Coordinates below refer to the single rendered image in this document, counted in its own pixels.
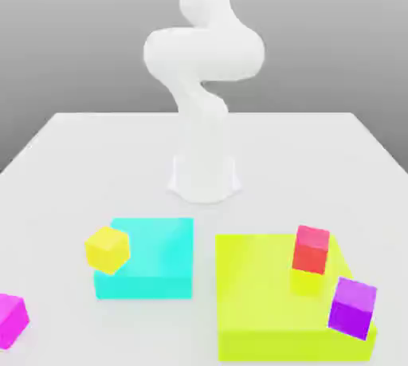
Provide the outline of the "small yellow cube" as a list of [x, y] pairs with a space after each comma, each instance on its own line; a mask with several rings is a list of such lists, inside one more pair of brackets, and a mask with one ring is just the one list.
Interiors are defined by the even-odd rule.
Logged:
[[115, 274], [131, 257], [128, 234], [108, 226], [91, 235], [84, 246], [89, 266], [107, 275]]

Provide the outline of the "small red cube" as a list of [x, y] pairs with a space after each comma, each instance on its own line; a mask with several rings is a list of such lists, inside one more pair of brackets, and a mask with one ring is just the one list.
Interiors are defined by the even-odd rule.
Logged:
[[292, 268], [323, 275], [328, 258], [330, 232], [300, 225], [296, 232]]

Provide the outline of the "small purple cube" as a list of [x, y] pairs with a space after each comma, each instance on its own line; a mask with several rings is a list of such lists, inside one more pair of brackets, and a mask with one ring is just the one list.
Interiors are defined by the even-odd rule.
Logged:
[[377, 288], [339, 277], [328, 317], [328, 327], [366, 340], [375, 308]]

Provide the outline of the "small magenta cube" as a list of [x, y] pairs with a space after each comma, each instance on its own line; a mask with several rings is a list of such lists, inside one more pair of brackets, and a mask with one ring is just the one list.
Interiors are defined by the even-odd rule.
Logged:
[[0, 293], [0, 349], [8, 349], [29, 324], [22, 297]]

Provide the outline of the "large cyan box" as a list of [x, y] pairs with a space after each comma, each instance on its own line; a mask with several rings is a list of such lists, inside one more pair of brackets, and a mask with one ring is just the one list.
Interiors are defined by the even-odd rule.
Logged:
[[94, 272], [97, 298], [192, 298], [192, 218], [114, 218], [111, 226], [129, 236], [130, 258], [113, 275]]

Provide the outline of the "large lime box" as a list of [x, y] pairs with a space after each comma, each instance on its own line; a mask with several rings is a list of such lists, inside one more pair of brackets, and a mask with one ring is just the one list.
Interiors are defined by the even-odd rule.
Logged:
[[377, 328], [366, 340], [328, 327], [335, 288], [351, 271], [334, 236], [323, 275], [292, 268], [293, 234], [215, 237], [220, 361], [368, 361]]

